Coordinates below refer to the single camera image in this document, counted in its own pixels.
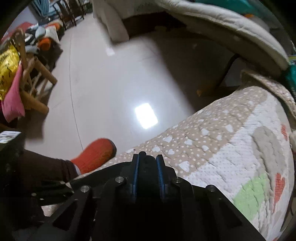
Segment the yellow snack bag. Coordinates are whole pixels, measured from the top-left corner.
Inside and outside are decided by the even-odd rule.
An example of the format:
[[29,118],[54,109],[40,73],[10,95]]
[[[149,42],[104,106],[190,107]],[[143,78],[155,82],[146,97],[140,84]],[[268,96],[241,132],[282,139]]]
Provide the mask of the yellow snack bag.
[[4,100],[19,67],[20,56],[14,45],[10,44],[8,49],[1,54],[0,69],[0,99]]

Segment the wooden chair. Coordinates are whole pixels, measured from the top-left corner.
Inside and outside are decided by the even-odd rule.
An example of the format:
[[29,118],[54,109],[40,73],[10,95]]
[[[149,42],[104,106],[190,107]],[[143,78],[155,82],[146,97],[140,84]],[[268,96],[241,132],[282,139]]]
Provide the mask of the wooden chair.
[[58,80],[52,75],[37,56],[26,53],[25,32],[18,28],[11,36],[11,43],[16,47],[23,73],[20,82],[20,97],[26,110],[36,110],[44,115],[49,112],[49,107],[41,102],[48,82],[55,85]]

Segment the pile of clothes on floor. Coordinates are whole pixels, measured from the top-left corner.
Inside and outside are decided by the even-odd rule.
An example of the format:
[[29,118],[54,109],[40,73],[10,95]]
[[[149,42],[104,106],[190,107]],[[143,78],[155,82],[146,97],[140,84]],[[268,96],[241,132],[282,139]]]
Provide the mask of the pile of clothes on floor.
[[56,45],[60,45],[60,39],[65,28],[60,22],[50,22],[44,26],[32,25],[25,31],[25,50],[27,53],[38,54],[47,52]]

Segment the orange knitted slipper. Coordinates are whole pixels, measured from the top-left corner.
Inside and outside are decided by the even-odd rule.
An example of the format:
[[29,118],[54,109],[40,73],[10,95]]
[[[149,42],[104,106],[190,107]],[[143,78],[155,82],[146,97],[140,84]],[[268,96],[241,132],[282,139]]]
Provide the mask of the orange knitted slipper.
[[81,174],[89,173],[104,165],[116,155],[114,142],[107,138],[99,138],[89,144],[85,150],[71,162]]

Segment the patchwork heart quilt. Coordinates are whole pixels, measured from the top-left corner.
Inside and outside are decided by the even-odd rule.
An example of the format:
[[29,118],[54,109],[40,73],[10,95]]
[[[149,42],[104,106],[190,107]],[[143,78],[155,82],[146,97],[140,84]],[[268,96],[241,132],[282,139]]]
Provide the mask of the patchwork heart quilt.
[[[71,182],[71,197],[31,240],[288,240],[295,186],[295,101],[244,70],[242,85],[157,137]],[[136,199],[130,188],[140,161]],[[166,166],[159,192],[156,156]]]

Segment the dark brown trouser leg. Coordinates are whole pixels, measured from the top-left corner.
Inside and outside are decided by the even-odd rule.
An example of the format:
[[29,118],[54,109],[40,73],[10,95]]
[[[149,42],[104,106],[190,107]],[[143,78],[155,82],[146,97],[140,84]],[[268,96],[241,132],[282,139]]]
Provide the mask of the dark brown trouser leg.
[[16,174],[17,177],[37,181],[63,181],[80,175],[78,167],[69,160],[47,157],[25,149],[25,134],[1,125],[1,133],[15,135],[7,143],[1,143],[1,175]]

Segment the pink cloth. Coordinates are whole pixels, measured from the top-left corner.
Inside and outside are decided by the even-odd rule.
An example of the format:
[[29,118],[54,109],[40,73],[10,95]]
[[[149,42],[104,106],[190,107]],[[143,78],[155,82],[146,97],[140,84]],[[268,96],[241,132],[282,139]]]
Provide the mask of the pink cloth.
[[11,87],[6,94],[4,101],[1,102],[1,111],[8,123],[13,121],[15,118],[25,116],[25,108],[20,95],[20,82],[22,74],[23,67],[20,64],[12,81]]

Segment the beige quilted blanket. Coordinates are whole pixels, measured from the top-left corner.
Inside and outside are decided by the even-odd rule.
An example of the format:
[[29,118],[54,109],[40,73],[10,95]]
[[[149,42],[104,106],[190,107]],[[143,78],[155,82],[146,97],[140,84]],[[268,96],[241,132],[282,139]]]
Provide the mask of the beige quilted blanket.
[[233,53],[278,77],[290,65],[282,45],[254,21],[229,9],[191,1],[93,1],[93,15],[107,27],[114,42],[125,42],[130,34],[124,21],[166,11],[193,33],[219,42]]

